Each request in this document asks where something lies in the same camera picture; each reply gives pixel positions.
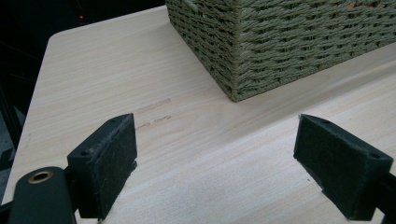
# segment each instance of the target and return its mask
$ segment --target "wooden table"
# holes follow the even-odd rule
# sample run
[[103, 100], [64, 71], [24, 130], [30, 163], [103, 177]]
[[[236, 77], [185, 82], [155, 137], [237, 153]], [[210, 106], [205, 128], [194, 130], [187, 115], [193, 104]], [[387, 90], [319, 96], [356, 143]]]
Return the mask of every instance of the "wooden table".
[[59, 33], [3, 203], [20, 177], [64, 168], [103, 122], [132, 112], [138, 167], [105, 223], [347, 223], [292, 157], [298, 115], [328, 119], [396, 157], [395, 52], [388, 45], [236, 104], [165, 7]]

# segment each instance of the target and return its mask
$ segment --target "foam padding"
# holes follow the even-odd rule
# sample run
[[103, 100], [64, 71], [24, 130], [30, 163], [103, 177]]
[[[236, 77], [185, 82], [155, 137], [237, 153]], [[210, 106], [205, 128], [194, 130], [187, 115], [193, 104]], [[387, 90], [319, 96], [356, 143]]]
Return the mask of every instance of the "foam padding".
[[389, 173], [393, 159], [337, 125], [300, 116], [294, 158], [351, 220], [371, 220], [372, 185]]
[[106, 218], [136, 167], [136, 156], [133, 115], [107, 121], [67, 156], [79, 184], [81, 217]]

